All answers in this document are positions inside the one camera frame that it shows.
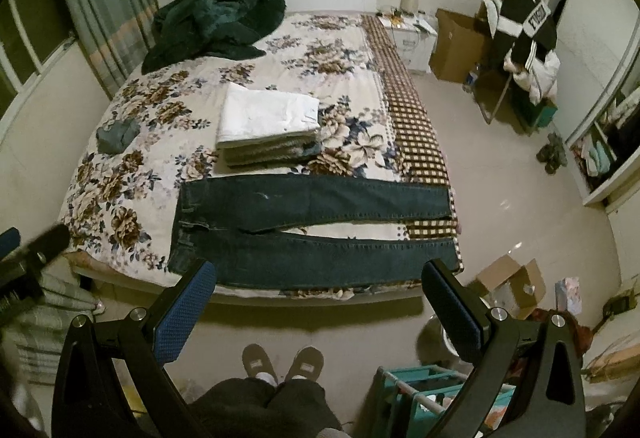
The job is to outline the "dark blue denim jeans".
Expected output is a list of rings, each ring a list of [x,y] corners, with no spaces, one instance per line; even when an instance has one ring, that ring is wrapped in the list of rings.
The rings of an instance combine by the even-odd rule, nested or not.
[[[238,175],[184,184],[169,271],[202,258],[249,290],[411,282],[439,259],[461,268],[447,188],[366,178]]]

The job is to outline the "plaid grey fabric stack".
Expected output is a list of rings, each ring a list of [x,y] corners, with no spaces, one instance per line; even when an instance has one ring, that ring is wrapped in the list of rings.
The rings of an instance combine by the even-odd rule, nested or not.
[[[39,285],[43,296],[6,326],[3,333],[15,346],[18,364],[26,378],[31,383],[53,385],[73,318],[86,316],[93,322],[95,316],[104,313],[104,305],[78,281],[68,282],[43,273]]]

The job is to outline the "floral bed blanket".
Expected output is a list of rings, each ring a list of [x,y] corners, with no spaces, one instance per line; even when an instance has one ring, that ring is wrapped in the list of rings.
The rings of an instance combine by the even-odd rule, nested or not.
[[[360,14],[292,14],[254,60],[205,57],[136,73],[107,107],[61,210],[66,259],[103,281],[171,286],[171,226],[180,187],[231,175],[237,141],[263,151],[311,132],[306,163],[260,162],[262,174],[398,181],[402,155],[370,33]]]

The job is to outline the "small grey folded cloth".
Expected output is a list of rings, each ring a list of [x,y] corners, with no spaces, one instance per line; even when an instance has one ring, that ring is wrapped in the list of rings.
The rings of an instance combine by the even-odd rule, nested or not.
[[[114,120],[111,125],[96,131],[96,147],[101,154],[116,155],[124,152],[139,135],[140,125],[133,117]]]

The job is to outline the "black trousers of person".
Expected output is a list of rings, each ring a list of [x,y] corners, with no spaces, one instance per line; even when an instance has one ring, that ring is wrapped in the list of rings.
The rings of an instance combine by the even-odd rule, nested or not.
[[[214,437],[315,437],[342,425],[312,380],[274,387],[258,378],[230,378],[190,405]]]

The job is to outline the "left grey slipper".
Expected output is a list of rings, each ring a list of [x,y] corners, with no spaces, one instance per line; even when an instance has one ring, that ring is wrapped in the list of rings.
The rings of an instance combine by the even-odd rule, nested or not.
[[[248,377],[257,378],[277,387],[278,376],[265,349],[258,344],[247,345],[242,352],[242,363]]]

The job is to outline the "grey slipper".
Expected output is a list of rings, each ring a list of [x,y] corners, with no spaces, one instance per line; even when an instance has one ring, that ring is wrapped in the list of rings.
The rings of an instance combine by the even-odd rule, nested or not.
[[[265,349],[258,344],[247,345],[242,352],[242,363],[248,377],[257,378],[277,387],[278,376]]]
[[[310,380],[316,382],[323,370],[324,357],[314,346],[302,348],[295,356],[285,380]]]

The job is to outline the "pair of shoes on floor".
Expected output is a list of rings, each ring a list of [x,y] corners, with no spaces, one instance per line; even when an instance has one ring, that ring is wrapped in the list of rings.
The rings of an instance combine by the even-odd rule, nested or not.
[[[554,175],[560,167],[567,166],[563,141],[555,132],[550,132],[548,142],[537,152],[536,160],[544,165],[548,175]]]

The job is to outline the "right grey slipper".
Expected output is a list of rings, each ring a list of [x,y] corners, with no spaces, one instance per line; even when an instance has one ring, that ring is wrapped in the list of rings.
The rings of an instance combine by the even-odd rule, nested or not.
[[[324,357],[314,346],[302,348],[295,356],[285,380],[310,380],[316,382],[323,370]]]

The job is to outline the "brown checkered bed sheet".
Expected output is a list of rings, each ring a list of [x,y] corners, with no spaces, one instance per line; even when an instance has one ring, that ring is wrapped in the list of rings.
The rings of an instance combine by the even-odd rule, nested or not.
[[[464,270],[459,244],[460,224],[446,158],[435,129],[408,68],[400,60],[381,21],[377,16],[365,14],[362,28],[380,76],[386,111],[392,122],[395,146],[399,152],[400,176],[414,184],[444,189],[449,204],[448,215],[433,220],[409,221],[408,237],[416,241],[443,240],[450,243],[452,256],[445,262],[452,272],[459,273]]]

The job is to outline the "chair piled with clothes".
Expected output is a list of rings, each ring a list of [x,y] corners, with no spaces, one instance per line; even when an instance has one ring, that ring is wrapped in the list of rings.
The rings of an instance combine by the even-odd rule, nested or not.
[[[489,35],[486,54],[470,76],[474,94],[495,89],[495,103],[483,104],[486,124],[509,100],[526,132],[547,127],[555,112],[561,61],[558,34],[543,0],[483,0],[474,24]]]

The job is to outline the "folded grey fuzzy cloth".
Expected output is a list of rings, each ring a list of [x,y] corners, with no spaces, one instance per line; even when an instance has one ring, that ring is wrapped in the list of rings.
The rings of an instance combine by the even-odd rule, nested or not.
[[[314,139],[282,140],[237,146],[222,149],[222,155],[229,167],[278,164],[308,160],[317,155],[321,144]]]

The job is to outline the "large brown cardboard box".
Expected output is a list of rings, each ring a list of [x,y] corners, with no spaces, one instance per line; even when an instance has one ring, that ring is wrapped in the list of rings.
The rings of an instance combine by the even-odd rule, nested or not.
[[[475,16],[438,9],[438,35],[430,68],[438,80],[462,84],[486,62],[491,44],[488,25]]]

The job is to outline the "white wardrobe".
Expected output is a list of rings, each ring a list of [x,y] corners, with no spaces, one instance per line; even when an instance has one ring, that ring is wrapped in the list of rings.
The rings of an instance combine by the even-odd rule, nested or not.
[[[585,205],[611,202],[639,169],[639,8],[634,0],[546,0],[561,60],[553,126]]]

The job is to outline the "white cylinder lamp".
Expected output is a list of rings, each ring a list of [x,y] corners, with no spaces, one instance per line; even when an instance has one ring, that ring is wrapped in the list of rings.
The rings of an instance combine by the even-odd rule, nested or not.
[[[403,13],[417,14],[419,11],[420,0],[400,0],[399,8]]]

